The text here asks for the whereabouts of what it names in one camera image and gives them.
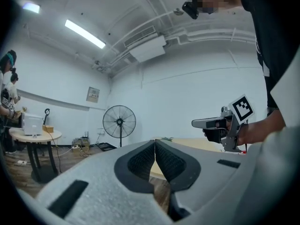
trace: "ceiling light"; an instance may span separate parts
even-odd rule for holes
[[[70,28],[71,30],[73,30],[74,32],[78,33],[79,35],[83,36],[84,38],[86,38],[87,40],[89,40],[90,42],[92,42],[93,44],[97,45],[98,47],[100,47],[101,49],[105,47],[105,43],[100,41],[98,38],[96,38],[94,35],[91,35],[89,32],[87,32],[86,30],[84,30],[83,28],[79,27],[78,25],[76,25],[75,23],[71,22],[70,20],[66,20],[66,24],[65,26],[67,28]]]
[[[34,13],[39,13],[39,5],[33,4],[31,2],[25,3],[23,9],[29,10]]]

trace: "white wall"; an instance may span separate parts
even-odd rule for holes
[[[204,137],[191,121],[219,116],[222,106],[242,94],[255,107],[251,121],[263,119],[267,94],[255,45],[209,41],[171,47],[124,70],[113,79],[107,105],[128,106],[136,115],[135,130],[123,139],[126,145],[157,136]],[[109,135],[105,139],[119,144]]]
[[[15,67],[19,81],[16,86],[22,95],[20,104],[29,113],[44,117],[51,109],[47,124],[63,133],[59,144],[71,144],[76,137],[89,131],[90,142],[97,140],[97,128],[102,128],[103,113],[109,94],[106,75],[91,70],[59,50],[26,37],[12,37],[2,49],[4,54],[13,49],[17,53]],[[11,74],[6,73],[7,83]],[[87,102],[89,87],[100,90],[99,102]]]

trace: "floor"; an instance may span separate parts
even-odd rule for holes
[[[53,156],[54,161],[56,164],[57,169],[59,170],[59,163],[60,169],[63,172],[68,170],[69,168],[73,167],[86,156],[90,156],[93,154],[97,154],[102,152],[98,147],[92,147],[87,153],[73,153],[72,151],[67,152],[68,148],[58,148],[53,149]],[[49,165],[50,160],[48,157],[47,150],[44,151],[45,156],[42,156],[42,152],[38,150],[38,156],[41,165]],[[31,178],[32,168],[29,164],[25,166],[18,166],[17,162],[19,160],[29,162],[29,157],[26,148],[23,151],[17,151],[15,154],[6,155],[5,161],[7,164],[8,172],[11,175],[13,182],[15,183],[16,187],[22,189],[23,191],[30,194],[32,197],[35,197],[39,191],[43,188],[45,184],[39,184],[35,182]],[[167,181],[150,177],[149,182],[154,185],[154,197],[157,203],[161,206],[161,208],[167,212],[168,205],[169,205],[169,193],[170,193],[170,185]]]

